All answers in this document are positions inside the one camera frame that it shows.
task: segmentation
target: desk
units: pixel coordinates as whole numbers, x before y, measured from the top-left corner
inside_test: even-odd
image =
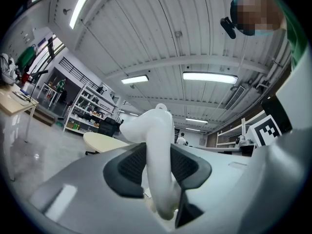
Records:
[[[1,119],[4,119],[4,141],[3,141],[3,151],[4,159],[9,172],[11,180],[14,180],[14,169],[11,163],[11,145],[14,141],[14,136],[12,134],[15,131],[16,125],[19,122],[18,114],[21,112],[31,109],[30,116],[28,119],[26,127],[26,136],[25,142],[28,142],[28,132],[31,119],[34,115],[35,108],[38,105],[38,102],[34,99],[31,100],[25,106],[19,104],[16,100],[13,99],[15,96],[12,94],[13,91],[19,91],[20,88],[14,84],[13,86],[6,85],[0,87],[0,110],[1,110]]]
[[[116,148],[128,146],[127,143],[119,139],[91,132],[85,133],[83,135],[83,140],[89,147],[95,150],[96,153],[104,153]]]
[[[53,102],[53,100],[54,100],[55,95],[57,95],[57,98],[56,98],[55,102],[53,103],[53,105],[55,105],[55,104],[57,103],[57,101],[59,100],[59,97],[60,97],[61,93],[59,93],[58,91],[56,91],[54,88],[50,87],[47,83],[44,83],[44,84],[42,85],[41,89],[40,89],[40,92],[39,92],[39,94],[38,94],[38,96],[37,96],[37,99],[39,98],[39,96],[40,96],[40,94],[41,94],[41,91],[43,90],[44,87],[47,87],[47,88],[48,88],[47,96],[48,96],[51,92],[53,92],[53,97],[52,97],[51,102],[50,102],[50,104],[49,104],[49,107],[51,107],[51,104],[52,104],[52,102]]]

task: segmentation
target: white curved tube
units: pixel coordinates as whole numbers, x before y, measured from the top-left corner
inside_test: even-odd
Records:
[[[172,115],[165,105],[158,104],[155,109],[121,124],[120,131],[131,142],[146,143],[147,178],[153,202],[163,219],[172,219],[181,192],[171,173]]]

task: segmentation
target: rectangular light fixture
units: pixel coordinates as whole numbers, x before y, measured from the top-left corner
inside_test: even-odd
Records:
[[[193,131],[197,131],[197,132],[200,132],[200,130],[198,130],[198,129],[193,129],[193,128],[185,128],[185,129],[187,129],[187,130],[193,130]]]
[[[70,23],[69,23],[69,26],[72,29],[74,29],[76,21],[77,21],[78,16],[79,16],[79,13],[82,10],[82,8],[83,8],[84,4],[86,3],[86,1],[87,0],[78,0],[78,2],[77,2],[76,7],[75,7],[74,12],[73,12],[73,15],[72,15],[72,18],[70,19]]]
[[[123,84],[143,82],[143,81],[148,81],[148,77],[147,77],[147,75],[136,76],[136,77],[122,79],[121,81],[122,81]]]
[[[183,72],[184,80],[204,80],[224,82],[229,84],[235,84],[238,80],[237,76],[225,75],[211,72]]]
[[[201,119],[190,119],[190,118],[185,118],[186,120],[189,120],[189,121],[196,121],[196,122],[201,122],[201,123],[208,123],[208,121],[206,120],[201,120]]]

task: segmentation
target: white shelving unit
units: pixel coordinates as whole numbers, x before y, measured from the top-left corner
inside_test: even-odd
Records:
[[[96,130],[98,129],[98,127],[94,126],[94,124],[92,124],[91,122],[87,121],[87,120],[84,120],[80,117],[76,117],[74,114],[73,114],[73,111],[74,109],[79,109],[85,113],[88,113],[90,114],[91,116],[94,116],[94,117],[97,117],[99,119],[105,119],[106,117],[109,117],[113,112],[110,111],[110,108],[109,107],[106,107],[105,105],[99,105],[97,104],[95,101],[92,101],[91,99],[89,99],[88,97],[84,96],[83,94],[89,94],[89,95],[92,95],[92,96],[95,96],[97,98],[100,98],[101,100],[104,101],[104,103],[107,103],[109,106],[113,106],[114,108],[116,108],[117,106],[113,103],[113,102],[110,102],[109,100],[107,100],[103,95],[99,94],[97,91],[95,91],[94,89],[92,89],[91,87],[89,87],[87,84],[84,85],[82,87],[82,89],[80,90],[80,92],[78,93],[78,95],[76,96],[74,102],[73,102],[73,105],[69,108],[69,111],[68,111],[68,115],[66,117],[66,121],[65,121],[65,124],[64,124],[64,129],[63,129],[63,132],[65,131],[65,129],[67,130],[70,130],[70,131],[73,131],[73,132],[76,132],[76,133],[80,133],[80,134],[84,134],[87,132],[87,130],[85,131],[80,131],[80,130],[77,130],[77,129],[72,129],[72,128],[69,128],[67,127],[67,123],[70,119],[73,119],[74,121],[79,121],[81,122],[82,124],[80,125],[80,128],[83,127],[86,125],[87,127],[92,127],[92,130]],[[100,117],[100,116],[97,116],[97,115],[94,115],[91,111],[87,111],[86,109],[82,108],[82,107],[79,107],[77,105],[77,102],[79,101],[79,99],[83,99],[84,101],[87,101],[88,102],[88,106],[89,105],[94,105],[100,109],[102,109],[106,115],[104,115],[104,117]]]
[[[224,137],[228,137],[228,139],[230,137],[233,137],[233,136],[236,136],[236,135],[246,135],[246,132],[249,128],[249,126],[255,124],[256,122],[264,119],[266,117],[266,113],[264,111],[261,111],[259,114],[257,114],[256,116],[252,117],[251,119],[249,120],[245,120],[245,118],[242,118],[241,121],[242,123],[236,127],[233,127],[232,129],[226,131],[226,132],[223,132],[223,133],[220,133],[219,132],[217,133],[217,137],[216,137],[216,146],[225,146],[225,145],[232,145],[232,144],[235,144],[235,141],[234,142],[225,142],[225,143],[218,143],[218,139],[219,139],[219,136],[224,136]]]

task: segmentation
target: round table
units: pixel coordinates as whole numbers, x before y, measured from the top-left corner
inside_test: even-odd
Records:
[[[119,139],[91,132],[85,133],[83,135],[83,140],[89,147],[95,150],[96,153],[104,153],[116,148],[128,146],[127,143]]]

